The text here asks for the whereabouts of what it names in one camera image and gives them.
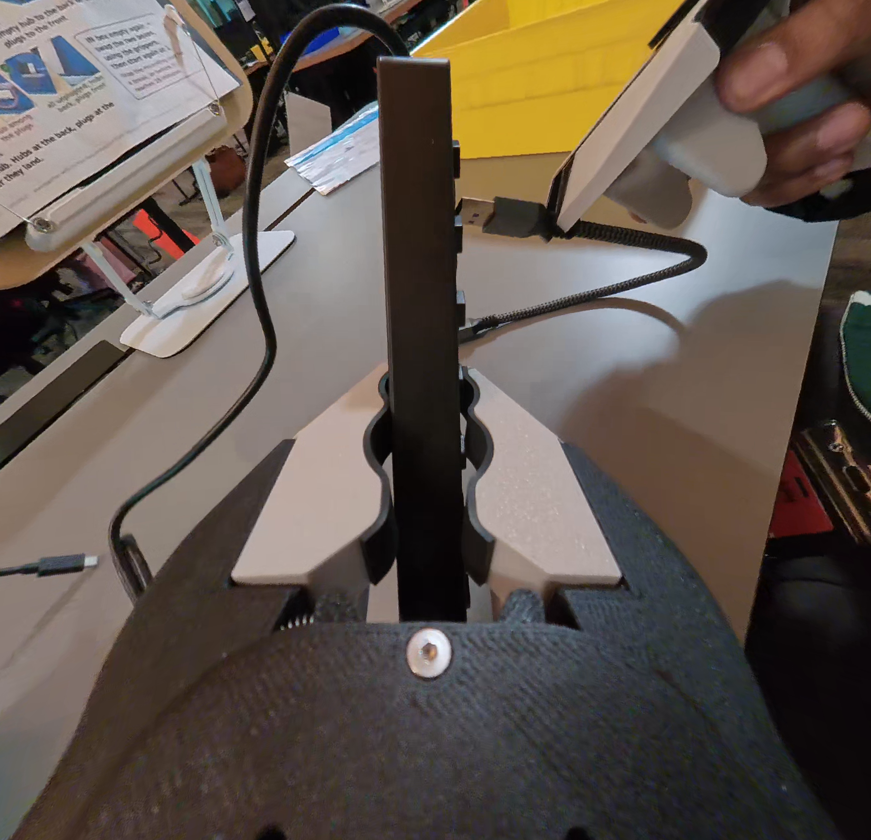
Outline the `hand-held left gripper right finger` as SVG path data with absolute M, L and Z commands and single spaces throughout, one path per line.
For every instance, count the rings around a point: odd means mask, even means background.
M 517 590 L 544 601 L 562 587 L 623 578 L 556 434 L 480 371 L 462 369 L 466 465 L 463 565 L 496 618 Z

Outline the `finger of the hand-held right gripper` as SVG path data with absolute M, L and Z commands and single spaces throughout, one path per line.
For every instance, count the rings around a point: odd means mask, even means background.
M 719 64 L 705 28 L 683 21 L 635 74 L 550 184 L 548 209 L 570 230 L 652 142 Z

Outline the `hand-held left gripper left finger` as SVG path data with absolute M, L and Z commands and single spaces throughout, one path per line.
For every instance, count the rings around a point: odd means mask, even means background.
M 377 369 L 305 425 L 233 568 L 239 586 L 363 592 L 396 560 L 388 409 Z

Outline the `yellow plastic bin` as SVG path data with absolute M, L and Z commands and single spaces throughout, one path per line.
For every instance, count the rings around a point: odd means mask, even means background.
M 567 155 L 685 0 L 476 0 L 413 56 L 450 62 L 463 161 Z

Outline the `long black multiport USB hub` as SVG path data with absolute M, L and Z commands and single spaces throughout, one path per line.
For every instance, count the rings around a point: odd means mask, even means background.
M 126 515 L 175 478 L 234 422 L 264 385 L 277 338 L 259 269 L 259 205 L 268 137 L 280 96 L 308 44 L 340 27 L 362 29 L 388 52 L 377 65 L 382 235 L 387 311 L 387 393 L 398 528 L 401 620 L 465 621 L 461 550 L 461 382 L 456 322 L 455 160 L 450 66 L 412 58 L 398 32 L 364 7 L 331 4 L 306 15 L 282 44 L 259 98 L 242 208 L 242 253 L 265 351 L 252 381 L 192 449 L 115 512 L 108 543 L 131 603 L 152 573 Z

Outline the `grey desk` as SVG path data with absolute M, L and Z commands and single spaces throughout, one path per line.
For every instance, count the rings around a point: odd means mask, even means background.
M 684 278 L 463 346 L 564 441 L 624 570 L 548 620 L 311 620 L 232 586 L 290 440 L 387 359 L 380 178 L 282 176 L 296 242 L 265 284 L 273 374 L 125 520 L 155 568 L 132 604 L 106 533 L 259 365 L 251 299 L 162 360 L 129 352 L 2 469 L 2 558 L 99 554 L 2 583 L 2 838 L 834 838 L 743 651 L 833 227 L 713 194 Z M 217 573 L 224 562 L 225 571 Z

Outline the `person's right hand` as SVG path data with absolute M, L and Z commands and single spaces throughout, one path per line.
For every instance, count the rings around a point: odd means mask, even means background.
M 838 73 L 853 96 L 765 139 L 768 165 L 742 198 L 775 208 L 806 198 L 851 171 L 869 134 L 870 0 L 792 0 L 789 17 L 735 49 L 716 75 L 719 99 L 739 115 L 757 112 L 821 76 Z

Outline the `printed paper sheet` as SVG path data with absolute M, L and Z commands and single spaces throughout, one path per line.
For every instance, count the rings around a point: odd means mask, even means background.
M 342 127 L 285 160 L 322 196 L 340 189 L 380 162 L 378 103 L 366 105 Z

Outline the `cardboard sheet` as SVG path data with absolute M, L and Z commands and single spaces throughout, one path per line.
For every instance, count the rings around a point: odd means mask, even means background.
M 332 131 L 330 108 L 291 92 L 284 94 L 290 156 L 309 149 Z

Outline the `dark green jacket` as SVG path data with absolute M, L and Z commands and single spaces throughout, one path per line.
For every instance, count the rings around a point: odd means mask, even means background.
M 870 292 L 849 298 L 839 329 L 846 388 L 856 410 L 870 421 Z

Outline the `instruction sheet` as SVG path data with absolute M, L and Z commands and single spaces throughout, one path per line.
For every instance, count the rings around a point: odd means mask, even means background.
M 240 86 L 170 0 L 1 0 L 2 236 Z

